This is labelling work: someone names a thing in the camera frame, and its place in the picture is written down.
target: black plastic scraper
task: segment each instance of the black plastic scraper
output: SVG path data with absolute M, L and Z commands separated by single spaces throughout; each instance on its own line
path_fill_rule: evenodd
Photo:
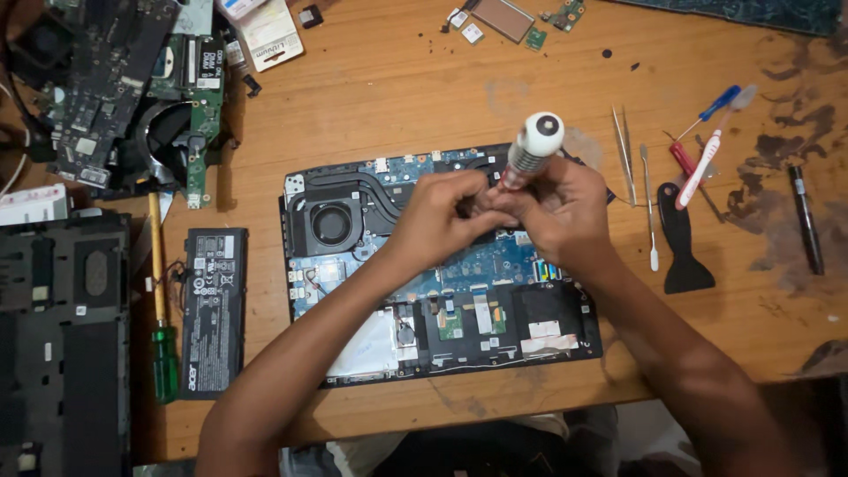
M 666 234 L 668 246 L 674 254 L 672 267 L 666 275 L 666 295 L 711 289 L 716 279 L 692 255 L 692 226 L 689 224 L 689 211 L 674 208 L 674 200 L 680 193 L 680 187 L 666 182 L 656 193 L 660 208 L 662 232 Z

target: wooden table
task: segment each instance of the wooden table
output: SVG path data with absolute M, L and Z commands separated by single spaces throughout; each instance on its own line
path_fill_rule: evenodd
M 307 4 L 298 2 L 292 11 Z M 587 0 L 587 13 L 570 34 L 537 21 L 549 32 L 540 53 L 474 19 L 467 23 L 477 23 L 486 37 L 472 46 L 459 32 L 438 32 L 455 4 L 328 0 L 319 4 L 325 23 L 300 32 L 306 55 L 254 75 L 263 87 L 256 99 L 246 99 L 241 85 L 233 94 L 230 118 L 242 145 L 220 169 L 218 209 L 188 210 L 179 197 L 164 234 L 171 261 L 185 255 L 188 228 L 249 229 L 245 362 L 289 324 L 277 205 L 289 172 L 509 142 L 524 118 L 549 109 L 574 127 L 569 152 L 600 164 L 610 188 L 626 198 L 611 104 L 619 111 L 626 107 L 633 151 L 647 145 L 656 188 L 680 172 L 664 132 L 679 134 L 729 85 L 749 83 L 758 84 L 762 95 L 733 118 L 714 160 L 721 175 L 706 187 L 736 225 L 720 224 L 700 195 L 689 207 L 695 256 L 715 275 L 716 288 L 663 294 L 672 255 L 657 217 L 661 270 L 650 270 L 644 208 L 613 202 L 612 239 L 657 294 L 758 382 L 793 379 L 819 345 L 848 335 L 843 145 L 848 59 L 822 39 L 595 0 Z M 558 2 L 519 4 L 535 13 Z M 602 56 L 606 48 L 611 58 Z M 709 126 L 695 132 L 706 138 Z M 694 134 L 683 142 L 697 156 Z M 828 268 L 824 278 L 812 280 L 807 271 L 789 196 L 789 163 L 806 164 Z M 638 156 L 633 169 L 644 204 Z M 736 205 L 740 198 L 744 202 Z M 146 209 L 139 200 L 110 206 L 139 216 Z M 798 283 L 806 282 L 799 289 Z M 212 402 L 153 404 L 146 358 L 153 312 L 145 305 L 133 313 L 134 460 L 190 457 Z M 603 359 L 320 391 L 286 441 L 327 441 L 651 397 L 605 320 L 601 330 Z

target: person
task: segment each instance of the person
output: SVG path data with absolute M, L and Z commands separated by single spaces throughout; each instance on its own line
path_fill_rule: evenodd
M 554 156 L 534 186 L 534 194 L 502 192 L 480 171 L 421 177 L 385 245 L 271 341 L 218 399 L 200 435 L 197 475 L 276 475 L 279 436 L 383 298 L 483 233 L 519 222 L 539 255 L 594 297 L 688 434 L 705 475 L 799 475 L 745 371 L 619 258 L 603 177 Z M 458 206 L 470 213 L 460 216 Z

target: pen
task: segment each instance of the pen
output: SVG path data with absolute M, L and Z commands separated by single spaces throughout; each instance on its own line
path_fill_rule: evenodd
M 795 208 L 798 210 L 798 220 L 801 221 L 801 238 L 804 240 L 806 259 L 810 262 L 810 269 L 816 275 L 824 275 L 824 261 L 822 260 L 822 249 L 818 245 L 818 233 L 816 224 L 812 222 L 810 205 L 806 202 L 806 189 L 804 188 L 804 174 L 799 166 L 789 168 L 789 178 L 792 181 L 792 192 L 795 196 Z

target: lithium battery package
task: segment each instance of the lithium battery package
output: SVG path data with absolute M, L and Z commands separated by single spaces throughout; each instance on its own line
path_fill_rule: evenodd
M 243 365 L 246 228 L 190 228 L 180 398 L 214 400 Z

